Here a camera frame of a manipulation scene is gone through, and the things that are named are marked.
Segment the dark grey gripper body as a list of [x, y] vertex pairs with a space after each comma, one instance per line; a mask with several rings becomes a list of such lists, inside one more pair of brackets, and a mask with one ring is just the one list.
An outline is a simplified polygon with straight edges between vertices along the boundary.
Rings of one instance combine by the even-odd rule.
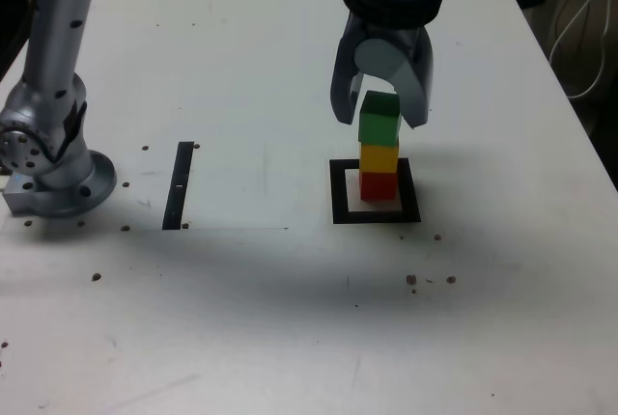
[[365, 23], [363, 29], [369, 39], [382, 39], [395, 45], [407, 57], [412, 57], [416, 50], [419, 29], [388, 29], [375, 24]]

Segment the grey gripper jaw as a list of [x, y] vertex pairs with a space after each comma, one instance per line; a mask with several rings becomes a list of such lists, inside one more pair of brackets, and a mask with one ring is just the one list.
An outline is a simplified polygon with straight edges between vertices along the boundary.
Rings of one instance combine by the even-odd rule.
[[399, 99], [400, 113], [411, 128], [429, 118], [433, 83], [433, 48], [429, 34], [420, 28], [412, 49], [387, 39], [363, 41], [354, 52], [359, 71], [388, 82]]
[[362, 21], [350, 13], [339, 41], [330, 86], [333, 113], [337, 121], [345, 125], [352, 124], [363, 77], [356, 66], [354, 53], [365, 38], [366, 31]]

